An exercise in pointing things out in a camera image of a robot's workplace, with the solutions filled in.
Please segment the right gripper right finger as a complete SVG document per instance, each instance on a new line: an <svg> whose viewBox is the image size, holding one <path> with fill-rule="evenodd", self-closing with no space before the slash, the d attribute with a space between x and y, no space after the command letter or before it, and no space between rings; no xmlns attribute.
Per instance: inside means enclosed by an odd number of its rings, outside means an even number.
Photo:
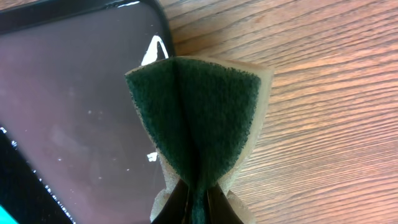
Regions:
<svg viewBox="0 0 398 224"><path fill-rule="evenodd" d="M219 184L206 190L206 218L210 224L243 224Z"/></svg>

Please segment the green and yellow sponge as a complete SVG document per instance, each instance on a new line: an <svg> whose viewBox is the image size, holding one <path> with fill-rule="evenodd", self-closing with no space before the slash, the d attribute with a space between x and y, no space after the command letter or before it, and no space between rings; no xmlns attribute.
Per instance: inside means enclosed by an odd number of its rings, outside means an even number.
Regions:
<svg viewBox="0 0 398 224"><path fill-rule="evenodd" d="M257 143L273 74L252 63L200 57L172 57L127 72L132 102L166 183L150 221L180 179L190 189L190 223L208 223L206 190L215 184L243 223L256 221L231 186Z"/></svg>

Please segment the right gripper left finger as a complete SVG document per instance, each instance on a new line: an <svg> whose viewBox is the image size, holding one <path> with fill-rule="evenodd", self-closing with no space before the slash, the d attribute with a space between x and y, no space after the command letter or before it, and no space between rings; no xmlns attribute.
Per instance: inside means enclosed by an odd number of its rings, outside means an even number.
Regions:
<svg viewBox="0 0 398 224"><path fill-rule="evenodd" d="M152 224L187 224L190 223L190 189L179 180L166 201L163 209Z"/></svg>

